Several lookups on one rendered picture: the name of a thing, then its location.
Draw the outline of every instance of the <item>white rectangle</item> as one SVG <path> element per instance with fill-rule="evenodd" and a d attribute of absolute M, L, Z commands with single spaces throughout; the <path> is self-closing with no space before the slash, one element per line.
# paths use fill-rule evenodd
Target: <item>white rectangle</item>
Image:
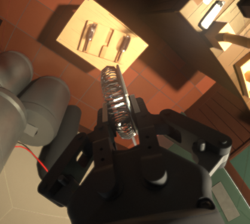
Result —
<path fill-rule="evenodd" d="M 237 208 L 233 204 L 229 194 L 225 190 L 225 187 L 221 182 L 212 187 L 212 192 L 215 195 L 215 198 L 219 202 L 227 221 L 231 221 L 240 216 Z"/>

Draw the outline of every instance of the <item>terracotta tile floor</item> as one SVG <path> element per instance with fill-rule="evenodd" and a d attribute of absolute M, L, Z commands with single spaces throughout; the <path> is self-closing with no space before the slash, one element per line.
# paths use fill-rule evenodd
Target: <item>terracotta tile floor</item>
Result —
<path fill-rule="evenodd" d="M 71 91 L 70 105 L 82 111 L 80 124 L 93 130 L 102 106 L 100 71 L 56 42 L 84 0 L 0 0 L 0 52 L 20 51 L 32 62 L 33 79 L 56 76 Z M 184 112 L 214 81 L 193 70 L 139 18 L 153 0 L 95 0 L 138 34 L 149 47 L 123 74 L 128 92 L 144 99 L 151 113 Z M 129 147 L 132 143 L 116 138 Z"/>

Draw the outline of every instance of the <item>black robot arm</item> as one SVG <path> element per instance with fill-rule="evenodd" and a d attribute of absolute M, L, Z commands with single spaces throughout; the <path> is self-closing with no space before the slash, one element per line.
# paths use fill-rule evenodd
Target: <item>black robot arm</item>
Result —
<path fill-rule="evenodd" d="M 197 218 L 208 214 L 206 221 L 194 219 L 193 223 L 210 223 L 213 218 L 214 223 L 223 223 L 212 201 L 211 175 L 225 166 L 231 138 L 170 109 L 152 115 L 134 95 L 130 102 L 139 145 L 117 151 L 115 130 L 104 104 L 94 131 L 75 136 L 38 192 L 59 207 L 67 207 L 73 224 L 145 223 L 145 216 L 165 214 L 167 220 L 179 211 L 184 218 L 190 218 L 190 213 Z M 190 152 L 196 164 L 160 147 L 157 135 L 167 136 Z M 93 161 L 93 171 L 80 184 Z"/>

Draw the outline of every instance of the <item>coiled spring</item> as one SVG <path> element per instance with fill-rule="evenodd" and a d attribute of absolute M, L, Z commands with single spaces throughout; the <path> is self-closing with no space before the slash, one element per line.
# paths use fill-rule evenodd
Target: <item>coiled spring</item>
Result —
<path fill-rule="evenodd" d="M 135 130 L 115 67 L 106 66 L 102 70 L 101 86 L 108 114 L 115 124 L 117 133 L 122 139 L 131 139 L 135 135 Z"/>

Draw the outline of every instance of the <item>red cable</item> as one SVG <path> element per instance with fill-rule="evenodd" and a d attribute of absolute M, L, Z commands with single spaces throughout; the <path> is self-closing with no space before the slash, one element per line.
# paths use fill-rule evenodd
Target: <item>red cable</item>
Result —
<path fill-rule="evenodd" d="M 23 148 L 23 149 L 25 149 L 25 150 L 27 150 L 27 151 L 29 151 L 28 149 L 26 149 L 25 147 L 23 147 L 23 146 L 15 146 L 15 148 Z M 47 170 L 47 168 L 44 166 L 44 164 L 31 152 L 31 151 L 29 151 L 37 160 L 38 160 L 38 162 L 44 167 L 44 169 L 46 170 L 46 172 L 48 172 L 48 170 Z"/>

